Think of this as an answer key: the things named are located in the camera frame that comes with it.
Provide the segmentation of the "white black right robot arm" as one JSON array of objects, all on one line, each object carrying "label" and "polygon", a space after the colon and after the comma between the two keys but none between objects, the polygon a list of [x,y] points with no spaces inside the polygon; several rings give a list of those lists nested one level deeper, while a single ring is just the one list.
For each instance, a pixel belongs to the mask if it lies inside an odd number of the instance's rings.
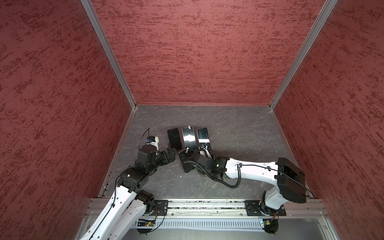
[{"label": "white black right robot arm", "polygon": [[238,188],[242,179],[272,185],[270,190],[263,192],[256,207],[264,216],[278,214],[287,202],[307,202],[305,174],[286,158],[278,158],[276,162],[253,163],[229,157],[209,158],[206,150],[201,149],[200,152],[186,158],[183,163],[197,168],[209,179],[228,188]]}]

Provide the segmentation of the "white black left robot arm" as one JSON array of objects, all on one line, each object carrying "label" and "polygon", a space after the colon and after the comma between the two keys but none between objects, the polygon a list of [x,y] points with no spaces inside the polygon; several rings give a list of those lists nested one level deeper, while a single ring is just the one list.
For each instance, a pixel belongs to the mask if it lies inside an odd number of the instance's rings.
[{"label": "white black left robot arm", "polygon": [[82,240],[121,240],[131,227],[154,209],[154,195],[143,191],[149,176],[159,167],[176,160],[176,149],[159,151],[147,144],[138,151],[133,167],[124,170],[115,181],[115,190]]}]

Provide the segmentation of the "green-edged black phone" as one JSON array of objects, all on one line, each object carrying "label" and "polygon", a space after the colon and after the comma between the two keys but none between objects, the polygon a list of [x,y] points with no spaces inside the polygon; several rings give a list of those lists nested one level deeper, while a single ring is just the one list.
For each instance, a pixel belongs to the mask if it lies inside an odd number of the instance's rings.
[{"label": "green-edged black phone", "polygon": [[210,150],[211,141],[209,138],[208,129],[207,128],[197,129],[197,136],[198,136],[199,147],[201,149]]}]

